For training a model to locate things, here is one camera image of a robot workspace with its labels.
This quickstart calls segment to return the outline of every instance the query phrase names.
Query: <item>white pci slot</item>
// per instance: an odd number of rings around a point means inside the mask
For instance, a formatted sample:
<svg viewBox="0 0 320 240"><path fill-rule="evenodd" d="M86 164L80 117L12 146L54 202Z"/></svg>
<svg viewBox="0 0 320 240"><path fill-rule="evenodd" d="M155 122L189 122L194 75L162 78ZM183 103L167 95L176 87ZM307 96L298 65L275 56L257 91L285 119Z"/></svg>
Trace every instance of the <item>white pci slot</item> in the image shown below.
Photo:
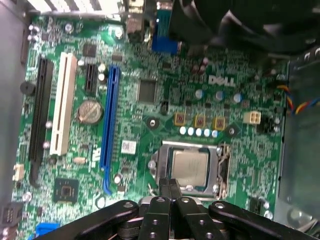
<svg viewBox="0 0 320 240"><path fill-rule="evenodd" d="M72 53L62 52L55 95L50 155L61 156L68 151L76 71L77 58Z"/></svg>

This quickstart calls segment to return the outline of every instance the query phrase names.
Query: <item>colored wires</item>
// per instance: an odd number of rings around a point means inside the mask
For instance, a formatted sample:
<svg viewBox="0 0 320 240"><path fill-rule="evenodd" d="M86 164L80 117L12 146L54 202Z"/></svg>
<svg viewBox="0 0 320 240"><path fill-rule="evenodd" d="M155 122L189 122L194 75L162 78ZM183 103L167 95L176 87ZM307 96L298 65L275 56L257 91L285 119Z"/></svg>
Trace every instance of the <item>colored wires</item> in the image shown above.
<svg viewBox="0 0 320 240"><path fill-rule="evenodd" d="M289 91L289 88L286 85L279 85L276 88L282 89L284 91L289 108L291 109L291 112L294 113L295 107L294 107L293 98L292 98L291 92Z"/></svg>
<svg viewBox="0 0 320 240"><path fill-rule="evenodd" d="M305 101L305 102L301 103L297 108L295 108L294 103L293 103L293 97L292 97L292 94L291 94L289 88L286 85L279 85L276 88L284 91L284 93L286 95L286 101L288 103L288 106L290 108L292 115L297 115L301 111L303 111L304 109L311 108L315 105L320 105L320 97L318 97L318 98L311 100L311 101Z"/></svg>

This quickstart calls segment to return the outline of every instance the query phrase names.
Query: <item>dell logo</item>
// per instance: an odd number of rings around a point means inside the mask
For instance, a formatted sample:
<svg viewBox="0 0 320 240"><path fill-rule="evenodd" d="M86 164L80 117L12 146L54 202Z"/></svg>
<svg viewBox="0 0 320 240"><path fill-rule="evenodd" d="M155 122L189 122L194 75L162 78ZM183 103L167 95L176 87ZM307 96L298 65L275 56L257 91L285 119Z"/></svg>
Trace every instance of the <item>dell logo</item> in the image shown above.
<svg viewBox="0 0 320 240"><path fill-rule="evenodd" d="M218 84L219 86L226 86L226 87L236 87L235 84L235 79L233 77L221 77L221 76L214 76L214 75L209 75L209 80L208 80L208 84L210 85L214 85L214 84Z"/></svg>

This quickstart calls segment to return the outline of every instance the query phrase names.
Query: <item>black pcie slot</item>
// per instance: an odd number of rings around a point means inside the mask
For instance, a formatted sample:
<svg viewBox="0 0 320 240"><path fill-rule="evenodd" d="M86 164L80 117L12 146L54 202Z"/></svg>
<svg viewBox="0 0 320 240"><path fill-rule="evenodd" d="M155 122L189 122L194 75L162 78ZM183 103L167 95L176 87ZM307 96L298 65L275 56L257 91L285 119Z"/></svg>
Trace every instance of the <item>black pcie slot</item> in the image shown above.
<svg viewBox="0 0 320 240"><path fill-rule="evenodd" d="M43 143L46 138L53 70L54 64L52 61L46 58L39 59L28 156L31 163L29 182L35 188L39 186L37 179L44 155Z"/></svg>
<svg viewBox="0 0 320 240"><path fill-rule="evenodd" d="M97 87L98 68L94 64L88 64L85 69L84 90L87 94L94 94Z"/></svg>

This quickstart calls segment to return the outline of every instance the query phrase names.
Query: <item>white label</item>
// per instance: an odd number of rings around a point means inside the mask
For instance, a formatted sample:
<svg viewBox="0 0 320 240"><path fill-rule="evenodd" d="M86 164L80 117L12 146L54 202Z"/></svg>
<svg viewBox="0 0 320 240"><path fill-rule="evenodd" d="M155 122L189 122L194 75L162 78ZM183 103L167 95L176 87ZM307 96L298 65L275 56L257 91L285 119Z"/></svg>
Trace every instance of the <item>white label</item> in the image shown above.
<svg viewBox="0 0 320 240"><path fill-rule="evenodd" d="M101 156L101 147L98 147L97 149L93 149L92 161L93 162L100 161L100 156Z"/></svg>
<svg viewBox="0 0 320 240"><path fill-rule="evenodd" d="M215 75L209 75L208 84L214 85L217 84L219 86L226 86L226 87L232 87L235 88L235 79L233 77L221 77L221 76L215 76Z"/></svg>
<svg viewBox="0 0 320 240"><path fill-rule="evenodd" d="M136 147L137 147L136 141L123 140L121 145L121 153L134 155L136 154Z"/></svg>

